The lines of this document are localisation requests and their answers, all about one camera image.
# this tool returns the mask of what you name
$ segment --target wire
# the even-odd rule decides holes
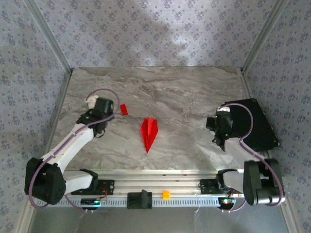
[[[113,91],[113,90],[110,90],[110,89],[107,89],[107,88],[99,88],[99,89],[96,89],[95,91],[92,91],[86,98],[86,100],[92,95],[94,94],[95,92],[98,92],[98,91],[109,91],[109,92],[112,92],[116,98],[117,98],[117,102],[118,102],[118,105],[117,105],[117,108],[116,110],[108,117],[102,119],[102,120],[98,120],[98,121],[94,121],[94,122],[91,122],[87,125],[84,125],[82,126],[81,128],[77,129],[54,153],[53,155],[51,155],[50,157],[48,157],[46,160],[44,160],[40,166],[37,168],[37,170],[35,171],[31,181],[30,181],[30,185],[29,185],[29,190],[28,190],[28,196],[29,196],[29,201],[31,203],[31,205],[36,208],[36,209],[43,209],[45,207],[48,206],[48,204],[45,204],[43,206],[38,206],[35,204],[34,202],[34,199],[33,199],[33,188],[34,188],[34,183],[35,183],[35,179],[37,178],[38,174],[39,174],[39,171],[43,168],[43,166],[48,162],[50,161],[52,158],[55,158],[56,155],[77,135],[77,133],[79,133],[81,130],[91,126],[91,125],[95,125],[95,124],[98,124],[98,123],[103,123],[105,121],[108,121],[110,119],[112,119],[114,117],[114,115],[119,111],[120,109],[120,98],[118,96],[118,94]],[[66,200],[69,202],[70,205],[72,205],[74,208],[78,208],[79,210],[83,210],[82,208],[74,205],[70,200],[69,198],[65,195],[65,198]]]
[[[282,199],[283,199],[283,189],[282,189],[282,184],[281,184],[281,181],[280,179],[278,178],[276,172],[270,167],[270,165],[264,160],[262,159],[255,151],[253,151],[251,148],[249,148],[245,143],[244,143],[244,139],[247,138],[252,130],[253,130],[253,127],[254,127],[254,118],[253,118],[253,115],[251,113],[251,111],[244,105],[240,104],[240,103],[229,103],[229,104],[225,104],[225,105],[222,105],[222,107],[228,107],[228,106],[239,106],[239,107],[242,107],[244,108],[250,118],[251,118],[251,126],[250,126],[250,129],[248,131],[247,134],[245,134],[243,137],[240,138],[239,140],[239,145],[246,151],[248,152],[250,155],[254,156],[255,158],[257,158],[258,160],[260,160],[263,164],[265,164],[265,166],[269,169],[269,171],[271,172],[271,174],[273,175],[273,177],[275,178],[276,180],[276,183],[278,185],[278,190],[279,190],[279,199],[278,199],[278,202],[276,204],[267,204],[269,206],[279,206],[281,205],[282,203]],[[239,210],[241,209],[244,205],[246,204],[246,200],[244,201],[244,203],[238,208],[238,209],[235,209],[235,210],[231,210],[231,212],[234,212],[236,210]]]

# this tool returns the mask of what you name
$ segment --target red block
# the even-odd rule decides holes
[[[145,118],[140,131],[146,152],[148,153],[159,131],[156,119]]]
[[[126,108],[125,104],[121,104],[120,108],[121,108],[122,115],[127,115],[128,114],[127,108]]]

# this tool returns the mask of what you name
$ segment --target wall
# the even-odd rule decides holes
[[[37,0],[72,67],[241,67],[272,0]]]
[[[272,151],[301,226],[311,232],[311,3],[290,0],[246,74],[281,146]]]
[[[23,1],[0,3],[0,232],[24,199],[27,161],[41,157],[65,86],[60,66]]]

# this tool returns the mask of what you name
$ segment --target gray marble table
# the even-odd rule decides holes
[[[57,145],[87,110],[86,96],[97,88],[115,90],[128,115],[116,115],[102,138],[93,139],[67,168],[223,169],[239,168],[231,155],[212,143],[208,115],[224,101],[241,99],[236,69],[215,67],[75,68],[52,145]],[[110,98],[113,94],[100,92]],[[159,132],[147,154],[140,134],[145,117],[156,118]]]

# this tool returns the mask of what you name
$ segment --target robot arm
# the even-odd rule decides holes
[[[82,114],[71,132],[50,152],[40,159],[32,158],[27,163],[25,177],[25,193],[29,193],[31,179],[35,171],[47,161],[40,170],[33,186],[33,197],[48,204],[57,204],[64,195],[80,189],[92,190],[97,187],[98,175],[92,171],[65,171],[69,162],[79,150],[97,135],[103,135],[107,122],[89,125],[103,120],[113,113],[113,101],[90,98],[88,111]]]

